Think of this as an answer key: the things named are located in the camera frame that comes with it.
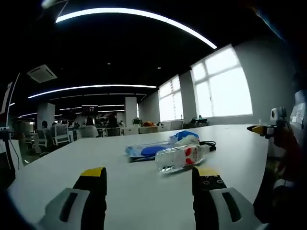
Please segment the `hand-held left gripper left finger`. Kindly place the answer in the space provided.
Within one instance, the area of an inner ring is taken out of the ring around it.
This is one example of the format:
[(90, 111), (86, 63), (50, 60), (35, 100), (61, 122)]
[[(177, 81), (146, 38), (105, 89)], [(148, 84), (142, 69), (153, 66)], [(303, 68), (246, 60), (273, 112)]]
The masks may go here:
[(40, 230), (102, 230), (106, 195), (106, 168), (88, 169), (72, 188), (65, 188), (50, 200), (37, 227)]

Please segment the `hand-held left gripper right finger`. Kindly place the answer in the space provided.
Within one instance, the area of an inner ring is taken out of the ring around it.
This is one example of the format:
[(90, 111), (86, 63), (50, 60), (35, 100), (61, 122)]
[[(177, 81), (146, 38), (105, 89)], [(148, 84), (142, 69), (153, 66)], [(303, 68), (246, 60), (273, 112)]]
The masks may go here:
[(192, 168), (193, 210), (197, 230), (265, 230), (254, 206), (235, 188), (227, 187), (210, 168)]

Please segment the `person's right hand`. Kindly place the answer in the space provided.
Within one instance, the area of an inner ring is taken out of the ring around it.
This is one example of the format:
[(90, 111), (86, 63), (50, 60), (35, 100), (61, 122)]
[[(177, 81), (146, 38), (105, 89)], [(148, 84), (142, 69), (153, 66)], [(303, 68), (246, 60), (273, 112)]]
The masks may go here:
[(274, 131), (274, 145), (282, 149), (287, 149), (291, 142), (292, 132), (284, 127), (277, 127)]

